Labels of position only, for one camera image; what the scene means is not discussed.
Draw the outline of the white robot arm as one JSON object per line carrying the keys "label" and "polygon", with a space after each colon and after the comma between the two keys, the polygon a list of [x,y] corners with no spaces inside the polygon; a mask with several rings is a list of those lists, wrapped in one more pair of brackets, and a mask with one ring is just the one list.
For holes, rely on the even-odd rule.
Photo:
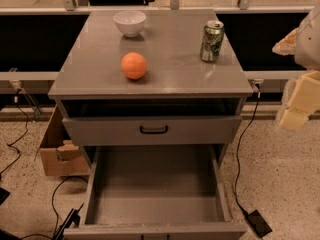
{"label": "white robot arm", "polygon": [[297,79],[287,81],[276,116],[279,132],[295,133],[320,109],[320,5],[277,42],[272,52],[293,55],[295,63],[306,69]]}

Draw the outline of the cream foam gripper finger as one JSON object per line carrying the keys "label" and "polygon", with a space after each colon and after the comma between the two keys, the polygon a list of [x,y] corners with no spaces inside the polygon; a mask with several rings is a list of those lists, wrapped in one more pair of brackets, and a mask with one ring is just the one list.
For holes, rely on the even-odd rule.
{"label": "cream foam gripper finger", "polygon": [[320,72],[309,70],[297,79],[289,79],[278,111],[278,127],[297,132],[309,116],[320,109]]}

